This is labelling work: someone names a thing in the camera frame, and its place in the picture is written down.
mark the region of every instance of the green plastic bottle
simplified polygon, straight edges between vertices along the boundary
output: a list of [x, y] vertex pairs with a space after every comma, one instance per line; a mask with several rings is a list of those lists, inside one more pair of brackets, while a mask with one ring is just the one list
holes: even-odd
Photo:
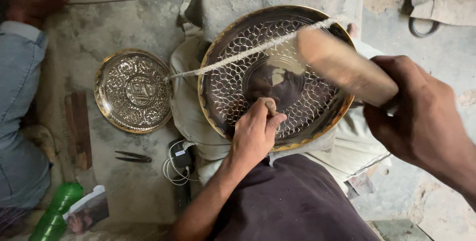
[[29, 241], [56, 241], [60, 240], [66, 230], [63, 220], [69, 208], [83, 196], [83, 188], [79, 183], [63, 183], [56, 190], [53, 201], [43, 214]]

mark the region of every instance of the embossed plate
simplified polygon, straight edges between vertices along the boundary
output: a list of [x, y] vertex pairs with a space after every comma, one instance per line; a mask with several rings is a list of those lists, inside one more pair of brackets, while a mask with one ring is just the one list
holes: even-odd
[[172, 116], [170, 73], [159, 58], [139, 49], [124, 49], [108, 56], [96, 72], [94, 96], [102, 114], [117, 128], [150, 133]]
[[[220, 62], [304, 25], [329, 18], [318, 10], [281, 5], [249, 13], [230, 24], [215, 39], [201, 67]], [[324, 32], [353, 47], [339, 24]], [[212, 127], [231, 139], [235, 123], [258, 97], [273, 97], [277, 111], [288, 116], [277, 129], [273, 151], [299, 147], [333, 127], [349, 108], [353, 95], [298, 64], [295, 41], [287, 41], [199, 76], [202, 110]]]

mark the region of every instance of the engraved pattern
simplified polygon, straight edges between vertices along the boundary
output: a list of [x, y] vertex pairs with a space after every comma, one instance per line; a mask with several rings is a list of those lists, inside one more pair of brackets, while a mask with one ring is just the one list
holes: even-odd
[[[224, 48], [217, 62], [246, 51], [265, 41], [289, 34], [296, 31], [298, 27], [308, 25], [305, 21], [280, 20], [277, 22], [266, 22], [259, 26], [247, 28], [239, 33], [236, 38]], [[278, 55], [286, 61], [295, 61], [296, 51], [293, 41], [285, 42], [274, 48], [248, 56], [240, 61], [228, 64], [224, 67], [214, 69], [208, 73], [211, 83], [211, 92], [217, 99], [214, 106], [224, 123], [235, 125], [236, 121], [245, 114], [249, 108], [249, 103], [243, 93], [243, 79], [246, 71], [255, 62], [261, 62], [265, 57]], [[307, 66], [304, 74], [304, 89], [300, 99], [294, 104], [282, 110], [288, 116], [288, 120], [283, 122], [276, 133], [276, 140], [289, 138], [308, 127], [315, 119], [329, 108], [337, 87], [330, 82], [318, 77]]]
[[118, 54], [108, 64], [103, 82], [105, 101], [113, 110], [111, 119], [136, 131], [159, 124], [170, 112], [171, 87], [164, 82], [163, 67], [139, 53]]

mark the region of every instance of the label sticker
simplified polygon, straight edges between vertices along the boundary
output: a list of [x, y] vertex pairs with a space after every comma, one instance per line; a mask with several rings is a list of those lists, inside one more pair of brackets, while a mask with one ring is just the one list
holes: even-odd
[[175, 153], [175, 156], [180, 156], [180, 155], [183, 155], [184, 153], [185, 153], [184, 150], [178, 151], [177, 153]]

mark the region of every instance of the tongs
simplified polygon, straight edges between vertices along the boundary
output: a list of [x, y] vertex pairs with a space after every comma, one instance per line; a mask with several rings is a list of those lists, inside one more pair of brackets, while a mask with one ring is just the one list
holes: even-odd
[[122, 152], [122, 151], [115, 151], [116, 153], [127, 155], [130, 157], [135, 157], [135, 158], [130, 158], [130, 157], [116, 157], [116, 159], [119, 160], [124, 160], [128, 162], [136, 162], [136, 163], [150, 163], [152, 162], [152, 159], [148, 156], [145, 155], [139, 155], [136, 153], [129, 153], [129, 152]]

